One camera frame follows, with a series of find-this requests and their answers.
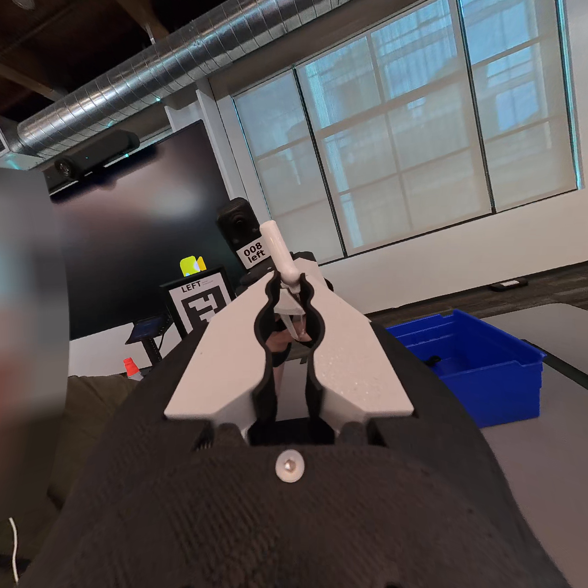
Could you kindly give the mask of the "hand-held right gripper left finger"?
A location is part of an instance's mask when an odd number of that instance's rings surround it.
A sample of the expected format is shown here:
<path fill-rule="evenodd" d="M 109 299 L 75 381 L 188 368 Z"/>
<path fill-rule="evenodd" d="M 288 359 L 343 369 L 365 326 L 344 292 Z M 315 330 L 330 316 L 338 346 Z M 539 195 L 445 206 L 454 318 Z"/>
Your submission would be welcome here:
<path fill-rule="evenodd" d="M 210 321 L 164 415 L 168 420 L 205 420 L 215 426 L 273 423 L 277 396 L 272 352 L 274 307 L 281 276 L 268 272 Z"/>

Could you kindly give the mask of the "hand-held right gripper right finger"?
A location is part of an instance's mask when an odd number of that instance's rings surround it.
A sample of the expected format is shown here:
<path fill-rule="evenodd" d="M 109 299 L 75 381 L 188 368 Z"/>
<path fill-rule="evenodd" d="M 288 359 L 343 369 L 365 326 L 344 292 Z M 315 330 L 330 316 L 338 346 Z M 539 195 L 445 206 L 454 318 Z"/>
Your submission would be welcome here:
<path fill-rule="evenodd" d="M 348 423 L 409 417 L 414 406 L 371 321 L 314 276 L 300 276 L 306 333 L 305 398 L 309 415 L 335 434 Z"/>

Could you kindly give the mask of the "white plastic dropper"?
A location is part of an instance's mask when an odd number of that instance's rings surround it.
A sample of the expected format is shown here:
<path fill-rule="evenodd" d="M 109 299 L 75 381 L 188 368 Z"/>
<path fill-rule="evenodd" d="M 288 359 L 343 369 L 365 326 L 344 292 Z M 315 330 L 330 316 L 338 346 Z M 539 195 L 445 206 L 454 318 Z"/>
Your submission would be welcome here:
<path fill-rule="evenodd" d="M 292 259 L 277 223 L 273 220 L 260 226 L 261 235 L 268 248 L 270 257 L 281 279 L 281 288 L 289 289 L 289 261 Z M 299 334 L 306 332 L 306 313 L 300 302 L 300 289 L 290 290 L 298 298 L 298 316 L 280 316 L 292 337 L 298 339 Z"/>

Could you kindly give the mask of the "blue plastic bin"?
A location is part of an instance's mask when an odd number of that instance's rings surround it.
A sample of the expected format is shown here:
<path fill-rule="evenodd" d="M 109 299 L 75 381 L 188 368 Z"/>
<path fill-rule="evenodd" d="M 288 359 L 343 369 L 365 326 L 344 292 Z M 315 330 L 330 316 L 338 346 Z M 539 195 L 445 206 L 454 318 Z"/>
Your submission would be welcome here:
<path fill-rule="evenodd" d="M 540 416 L 547 353 L 460 310 L 388 327 L 481 429 Z"/>

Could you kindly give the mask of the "person's left hand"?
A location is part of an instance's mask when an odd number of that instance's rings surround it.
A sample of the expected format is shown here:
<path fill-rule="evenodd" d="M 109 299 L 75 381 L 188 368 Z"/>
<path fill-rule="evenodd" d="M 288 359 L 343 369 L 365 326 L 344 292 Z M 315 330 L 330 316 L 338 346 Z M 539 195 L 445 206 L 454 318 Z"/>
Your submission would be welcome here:
<path fill-rule="evenodd" d="M 294 348 L 302 346 L 309 348 L 313 345 L 313 340 L 307 333 L 299 334 L 298 337 L 298 339 L 292 337 L 288 329 L 274 331 L 267 339 L 266 346 L 272 353 L 282 353 L 289 345 Z"/>

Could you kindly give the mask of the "white marker sign board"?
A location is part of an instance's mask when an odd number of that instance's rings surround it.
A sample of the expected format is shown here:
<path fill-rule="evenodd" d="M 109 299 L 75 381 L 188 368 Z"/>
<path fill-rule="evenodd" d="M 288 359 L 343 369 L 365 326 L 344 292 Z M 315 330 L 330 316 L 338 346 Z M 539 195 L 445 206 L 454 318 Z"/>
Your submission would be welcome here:
<path fill-rule="evenodd" d="M 224 266 L 162 284 L 159 289 L 181 339 L 206 326 L 236 298 Z"/>

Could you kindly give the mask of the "small tablet screen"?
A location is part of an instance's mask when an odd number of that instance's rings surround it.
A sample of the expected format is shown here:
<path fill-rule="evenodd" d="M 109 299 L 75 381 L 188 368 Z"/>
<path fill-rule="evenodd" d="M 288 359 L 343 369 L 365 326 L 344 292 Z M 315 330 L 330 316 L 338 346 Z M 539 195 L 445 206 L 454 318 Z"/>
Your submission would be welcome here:
<path fill-rule="evenodd" d="M 134 323 L 125 344 L 131 345 L 137 342 L 151 339 L 154 340 L 157 337 L 162 337 L 166 334 L 172 324 L 172 318 L 166 313 L 139 320 Z"/>

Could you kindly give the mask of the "large paned window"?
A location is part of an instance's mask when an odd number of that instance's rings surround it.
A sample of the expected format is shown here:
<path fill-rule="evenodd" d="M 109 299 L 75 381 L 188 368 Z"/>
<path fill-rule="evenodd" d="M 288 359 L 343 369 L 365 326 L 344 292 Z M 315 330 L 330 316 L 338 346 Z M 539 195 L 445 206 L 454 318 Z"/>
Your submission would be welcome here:
<path fill-rule="evenodd" d="M 248 195 L 329 263 L 582 185 L 563 1 L 357 1 L 215 75 Z"/>

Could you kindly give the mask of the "white air vent box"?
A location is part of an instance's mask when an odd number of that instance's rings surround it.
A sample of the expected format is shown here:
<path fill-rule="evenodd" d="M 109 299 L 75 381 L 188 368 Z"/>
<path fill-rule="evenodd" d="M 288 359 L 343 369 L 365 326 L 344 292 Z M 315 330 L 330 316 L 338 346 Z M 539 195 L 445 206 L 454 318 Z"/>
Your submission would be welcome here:
<path fill-rule="evenodd" d="M 1 115 L 1 157 L 7 153 L 20 153 L 23 147 L 17 123 Z"/>

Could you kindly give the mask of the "large black wall screen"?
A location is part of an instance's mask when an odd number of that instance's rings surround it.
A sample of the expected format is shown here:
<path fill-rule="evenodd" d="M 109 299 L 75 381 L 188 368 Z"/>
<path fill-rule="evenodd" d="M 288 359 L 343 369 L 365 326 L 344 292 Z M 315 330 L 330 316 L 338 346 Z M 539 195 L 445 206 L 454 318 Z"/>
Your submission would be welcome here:
<path fill-rule="evenodd" d="M 204 121 L 50 195 L 61 232 L 70 340 L 166 310 L 180 261 L 244 274 L 217 227 L 229 204 Z"/>

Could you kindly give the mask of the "silver ventilation duct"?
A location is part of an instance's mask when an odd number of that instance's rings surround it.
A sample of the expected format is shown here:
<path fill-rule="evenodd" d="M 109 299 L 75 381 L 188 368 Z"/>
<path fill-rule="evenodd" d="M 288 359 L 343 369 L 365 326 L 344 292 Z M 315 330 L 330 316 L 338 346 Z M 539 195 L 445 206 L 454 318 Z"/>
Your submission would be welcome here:
<path fill-rule="evenodd" d="M 225 1 L 17 123 L 24 147 L 1 167 L 35 168 L 346 4 Z"/>

